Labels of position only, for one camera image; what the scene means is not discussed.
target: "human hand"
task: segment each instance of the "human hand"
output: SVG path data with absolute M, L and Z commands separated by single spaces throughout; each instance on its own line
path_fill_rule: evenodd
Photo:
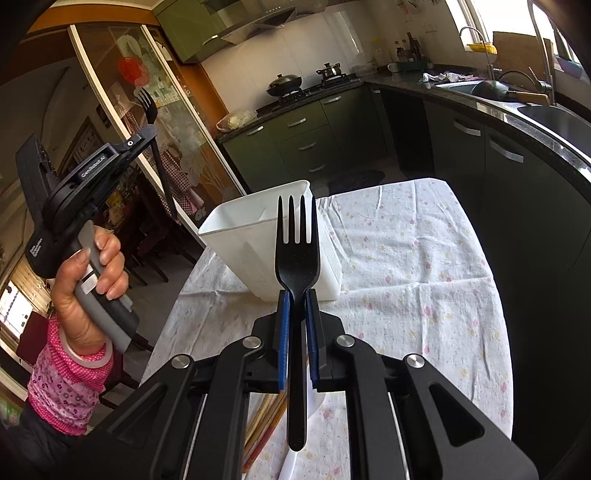
M 100 263 L 105 266 L 95 289 L 100 294 L 106 292 L 108 300 L 117 299 L 127 291 L 129 285 L 127 272 L 123 270 L 125 259 L 120 251 L 121 243 L 114 234 L 95 226 L 95 244 L 101 250 Z M 57 271 L 56 281 L 51 289 L 57 318 L 68 344 L 78 355 L 98 353 L 106 341 L 106 335 L 90 319 L 74 296 L 76 282 L 84 276 L 89 260 L 88 247 L 65 260 Z

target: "drawer handle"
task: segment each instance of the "drawer handle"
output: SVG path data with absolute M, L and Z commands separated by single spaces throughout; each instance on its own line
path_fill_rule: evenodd
M 308 150 L 309 148 L 312 148 L 314 145 L 316 145 L 316 142 L 311 143 L 310 145 L 306 145 L 305 147 L 300 147 L 298 148 L 298 150 Z
M 324 105 L 326 105 L 327 103 L 332 103 L 332 102 L 336 102 L 337 100 L 341 100 L 341 96 L 339 95 L 338 97 L 335 98 L 331 98 L 330 100 L 327 100 L 325 102 L 322 102 Z
M 292 124 L 287 124 L 287 128 L 291 128 L 291 127 L 294 127 L 294 126 L 296 126 L 296 125 L 302 124 L 302 123 L 304 123 L 305 121 L 306 121 L 306 117 L 304 117 L 304 118 L 303 118 L 303 119 L 301 119 L 301 120 L 298 120 L 297 122 L 293 122 Z
M 503 157 L 508 158 L 509 160 L 513 160 L 519 163 L 523 163 L 523 155 L 519 155 L 517 153 L 510 152 L 505 150 L 501 147 L 497 142 L 491 140 L 491 148 L 499 152 Z
M 453 126 L 456 127 L 460 132 L 464 132 L 468 135 L 473 135 L 474 137 L 479 137 L 481 135 L 480 130 L 476 130 L 474 128 L 464 127 L 460 122 L 457 120 L 453 121 Z
M 326 166 L 326 163 L 324 165 L 322 165 L 321 167 L 318 168 L 311 168 L 310 170 L 308 170 L 310 173 L 314 173 L 315 171 L 320 171 L 322 170 L 324 167 Z
M 261 125 L 259 128 L 255 128 L 254 130 L 251 130 L 249 132 L 246 133 L 246 136 L 248 137 L 249 135 L 254 135 L 257 132 L 260 132 L 263 128 L 263 125 Z
M 212 35 L 211 37 L 209 37 L 206 41 L 204 41 L 201 46 L 204 47 L 206 43 L 211 42 L 214 38 L 217 38 L 217 35 Z

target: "glass door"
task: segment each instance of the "glass door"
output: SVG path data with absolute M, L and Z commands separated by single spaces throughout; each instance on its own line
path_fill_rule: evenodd
M 158 149 L 181 222 L 197 238 L 213 208 L 244 195 L 194 105 L 178 83 L 163 50 L 142 25 L 71 25 L 76 54 L 111 123 L 122 139 L 145 123 L 136 99 L 145 89 L 158 107 Z M 138 164 L 161 199 L 164 192 L 151 150 Z

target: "metal screw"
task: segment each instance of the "metal screw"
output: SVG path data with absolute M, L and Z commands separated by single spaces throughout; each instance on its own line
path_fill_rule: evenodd
M 259 337 L 255 337 L 255 336 L 246 337 L 242 341 L 242 344 L 246 348 L 259 348 L 261 346 L 261 343 L 262 343 L 261 339 Z
M 191 357 L 188 355 L 177 355 L 173 357 L 171 363 L 173 367 L 177 369 L 187 368 L 191 363 Z
M 350 347 L 355 344 L 355 339 L 351 335 L 339 335 L 336 338 L 336 343 L 340 346 Z
M 412 353 L 407 357 L 407 363 L 413 368 L 422 368 L 425 366 L 425 359 L 418 353 Z

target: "fork handle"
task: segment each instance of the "fork handle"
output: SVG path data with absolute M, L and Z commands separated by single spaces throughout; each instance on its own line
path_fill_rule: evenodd
M 158 144 L 156 143 L 155 138 L 151 140 L 150 147 L 152 147 L 154 162 L 156 163 L 156 169 L 158 170 L 158 177 L 160 177 L 160 182 L 162 182 L 162 188 L 164 190 L 164 196 L 166 197 L 166 203 L 170 209 L 170 215 L 176 220 L 178 216 L 177 207 L 174 204 L 173 194 L 170 191 L 170 183 L 168 182 L 168 177 L 164 171 L 164 165 L 162 165 L 162 159 L 160 158 L 160 150 L 158 149 Z
M 306 391 L 306 323 L 304 321 L 304 299 L 293 302 L 290 311 L 289 336 L 289 401 L 287 404 L 287 443 L 298 452 L 306 444 L 307 434 L 307 391 Z

